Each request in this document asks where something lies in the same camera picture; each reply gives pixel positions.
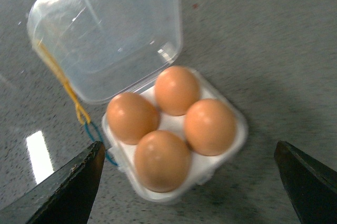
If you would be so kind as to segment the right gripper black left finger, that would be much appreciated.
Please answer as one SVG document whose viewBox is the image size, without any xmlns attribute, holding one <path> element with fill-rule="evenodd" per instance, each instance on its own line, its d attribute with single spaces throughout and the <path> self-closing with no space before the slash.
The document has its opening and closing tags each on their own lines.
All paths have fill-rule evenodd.
<svg viewBox="0 0 337 224">
<path fill-rule="evenodd" d="M 105 148 L 95 141 L 31 191 L 1 210 L 1 223 L 87 223 Z"/>
</svg>

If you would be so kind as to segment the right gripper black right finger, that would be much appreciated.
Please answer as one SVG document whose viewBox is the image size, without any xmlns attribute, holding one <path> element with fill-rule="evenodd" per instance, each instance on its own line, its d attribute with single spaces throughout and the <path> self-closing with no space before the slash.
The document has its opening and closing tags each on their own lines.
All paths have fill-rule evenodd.
<svg viewBox="0 0 337 224">
<path fill-rule="evenodd" d="M 336 223 L 336 171 L 286 141 L 274 160 L 300 223 Z"/>
</svg>

